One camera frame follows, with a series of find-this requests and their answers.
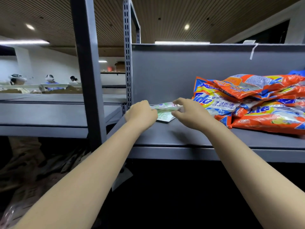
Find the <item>long ceiling light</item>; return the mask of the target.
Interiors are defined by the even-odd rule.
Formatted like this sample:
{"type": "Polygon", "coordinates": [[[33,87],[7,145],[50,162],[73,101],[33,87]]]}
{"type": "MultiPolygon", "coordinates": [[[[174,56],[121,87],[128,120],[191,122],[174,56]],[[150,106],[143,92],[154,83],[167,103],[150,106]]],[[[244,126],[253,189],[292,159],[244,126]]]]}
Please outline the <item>long ceiling light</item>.
{"type": "Polygon", "coordinates": [[[44,40],[0,40],[0,45],[48,45],[44,40]]]}
{"type": "Polygon", "coordinates": [[[209,45],[210,42],[155,41],[156,45],[209,45]]]}

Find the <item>white paper label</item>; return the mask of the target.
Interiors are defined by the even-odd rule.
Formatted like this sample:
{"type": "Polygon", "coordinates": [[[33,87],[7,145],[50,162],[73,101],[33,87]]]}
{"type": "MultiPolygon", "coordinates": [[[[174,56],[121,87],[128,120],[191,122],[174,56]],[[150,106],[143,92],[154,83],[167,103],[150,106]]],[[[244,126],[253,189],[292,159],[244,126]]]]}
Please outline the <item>white paper label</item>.
{"type": "Polygon", "coordinates": [[[127,162],[124,163],[118,176],[112,184],[112,191],[115,191],[121,184],[133,177],[133,173],[126,167],[127,162]]]}

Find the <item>white green plastic packet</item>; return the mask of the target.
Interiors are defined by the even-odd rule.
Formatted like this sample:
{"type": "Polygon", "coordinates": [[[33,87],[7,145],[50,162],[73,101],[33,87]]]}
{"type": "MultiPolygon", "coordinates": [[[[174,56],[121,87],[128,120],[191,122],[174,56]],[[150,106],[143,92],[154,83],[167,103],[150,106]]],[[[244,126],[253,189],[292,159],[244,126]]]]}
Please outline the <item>white green plastic packet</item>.
{"type": "Polygon", "coordinates": [[[163,123],[168,123],[175,119],[175,117],[172,115],[172,111],[184,112],[184,107],[182,105],[174,104],[173,102],[150,105],[150,107],[157,110],[157,121],[163,123]]]}

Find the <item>person's left forearm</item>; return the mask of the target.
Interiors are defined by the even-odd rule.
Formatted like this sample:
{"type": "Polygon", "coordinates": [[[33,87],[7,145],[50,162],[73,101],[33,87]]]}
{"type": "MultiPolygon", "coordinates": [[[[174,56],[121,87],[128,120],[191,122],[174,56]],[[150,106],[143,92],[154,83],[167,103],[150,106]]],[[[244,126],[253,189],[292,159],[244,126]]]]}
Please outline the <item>person's left forearm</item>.
{"type": "Polygon", "coordinates": [[[48,190],[13,229],[90,229],[135,141],[152,124],[125,123],[48,190]]]}

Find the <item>person's right forearm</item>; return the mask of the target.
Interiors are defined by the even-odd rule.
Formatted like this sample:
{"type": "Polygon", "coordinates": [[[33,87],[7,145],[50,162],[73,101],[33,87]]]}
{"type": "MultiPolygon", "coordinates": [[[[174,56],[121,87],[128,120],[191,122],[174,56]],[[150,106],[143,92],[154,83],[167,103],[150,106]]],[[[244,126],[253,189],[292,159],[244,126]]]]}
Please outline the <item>person's right forearm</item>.
{"type": "Polygon", "coordinates": [[[201,132],[264,229],[305,229],[305,192],[223,124],[204,126],[201,132]]]}

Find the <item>grey metal shelf rack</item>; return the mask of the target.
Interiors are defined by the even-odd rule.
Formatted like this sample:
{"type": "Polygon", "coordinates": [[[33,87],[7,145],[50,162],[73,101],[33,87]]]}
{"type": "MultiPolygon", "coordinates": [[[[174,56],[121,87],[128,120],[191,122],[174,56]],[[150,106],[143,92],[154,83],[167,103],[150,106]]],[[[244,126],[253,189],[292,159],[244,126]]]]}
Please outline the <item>grey metal shelf rack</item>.
{"type": "MultiPolygon", "coordinates": [[[[250,60],[254,43],[209,45],[156,45],[131,43],[131,14],[128,3],[129,51],[126,61],[127,107],[148,100],[152,105],[193,95],[196,76],[222,80],[235,74],[270,75],[305,67],[305,44],[259,44],[250,60]]],[[[132,148],[129,159],[218,161],[208,139],[177,119],[155,123],[132,148]]]]}
{"type": "Polygon", "coordinates": [[[93,0],[70,0],[84,104],[0,103],[0,136],[107,140],[93,0]]]}

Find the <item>person's right hand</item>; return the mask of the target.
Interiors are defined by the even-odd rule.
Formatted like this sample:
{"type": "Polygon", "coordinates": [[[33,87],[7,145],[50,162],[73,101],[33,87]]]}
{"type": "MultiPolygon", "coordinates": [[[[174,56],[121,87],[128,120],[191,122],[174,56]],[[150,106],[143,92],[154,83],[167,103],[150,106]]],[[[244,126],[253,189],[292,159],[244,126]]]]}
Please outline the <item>person's right hand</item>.
{"type": "Polygon", "coordinates": [[[179,120],[186,127],[204,132],[208,127],[214,126],[218,122],[204,107],[194,100],[178,98],[173,103],[182,105],[184,112],[188,114],[188,120],[179,120]]]}

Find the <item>heap of brown packets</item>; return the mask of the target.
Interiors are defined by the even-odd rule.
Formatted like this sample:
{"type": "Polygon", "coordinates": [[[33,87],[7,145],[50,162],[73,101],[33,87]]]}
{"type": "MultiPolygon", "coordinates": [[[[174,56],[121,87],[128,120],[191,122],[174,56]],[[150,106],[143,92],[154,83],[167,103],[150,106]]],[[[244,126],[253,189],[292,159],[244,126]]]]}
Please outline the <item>heap of brown packets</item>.
{"type": "Polygon", "coordinates": [[[0,136],[0,229],[12,229],[90,153],[86,141],[0,136]]]}

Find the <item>person's left hand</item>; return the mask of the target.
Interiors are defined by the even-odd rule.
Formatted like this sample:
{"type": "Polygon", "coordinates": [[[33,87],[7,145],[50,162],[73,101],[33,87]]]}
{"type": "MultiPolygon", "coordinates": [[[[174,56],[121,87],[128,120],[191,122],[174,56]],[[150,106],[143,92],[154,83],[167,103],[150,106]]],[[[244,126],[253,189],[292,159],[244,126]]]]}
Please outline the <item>person's left hand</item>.
{"type": "Polygon", "coordinates": [[[144,132],[149,129],[157,120],[156,109],[136,110],[133,104],[124,115],[125,121],[138,132],[144,132]]]}

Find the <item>orange detergent powder bag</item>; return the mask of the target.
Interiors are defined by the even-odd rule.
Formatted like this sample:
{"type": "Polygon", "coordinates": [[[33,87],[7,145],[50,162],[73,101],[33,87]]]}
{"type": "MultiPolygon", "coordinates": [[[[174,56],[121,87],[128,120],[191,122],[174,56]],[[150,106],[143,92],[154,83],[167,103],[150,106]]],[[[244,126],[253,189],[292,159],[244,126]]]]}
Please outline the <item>orange detergent powder bag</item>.
{"type": "Polygon", "coordinates": [[[270,101],[275,99],[305,98],[305,85],[294,85],[281,91],[268,92],[265,95],[255,94],[249,98],[255,101],[270,101]]]}
{"type": "Polygon", "coordinates": [[[272,76],[238,74],[224,80],[212,80],[213,83],[237,99],[255,95],[259,99],[263,99],[268,94],[280,92],[302,81],[305,81],[305,77],[293,74],[272,76]]]}
{"type": "Polygon", "coordinates": [[[214,82],[201,77],[196,77],[192,100],[198,102],[226,127],[232,124],[233,113],[241,104],[241,100],[236,99],[214,82]]]}
{"type": "Polygon", "coordinates": [[[235,118],[229,128],[305,135],[305,112],[278,101],[264,102],[235,118]]]}

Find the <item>long work table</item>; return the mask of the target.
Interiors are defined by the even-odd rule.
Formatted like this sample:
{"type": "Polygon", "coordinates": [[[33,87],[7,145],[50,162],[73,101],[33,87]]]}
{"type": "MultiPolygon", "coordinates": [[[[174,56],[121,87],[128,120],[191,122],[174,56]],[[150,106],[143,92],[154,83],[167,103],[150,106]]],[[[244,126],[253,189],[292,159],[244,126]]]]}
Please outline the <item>long work table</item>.
{"type": "Polygon", "coordinates": [[[70,84],[29,84],[9,85],[0,84],[0,93],[21,94],[82,94],[81,83],[70,84]]]}

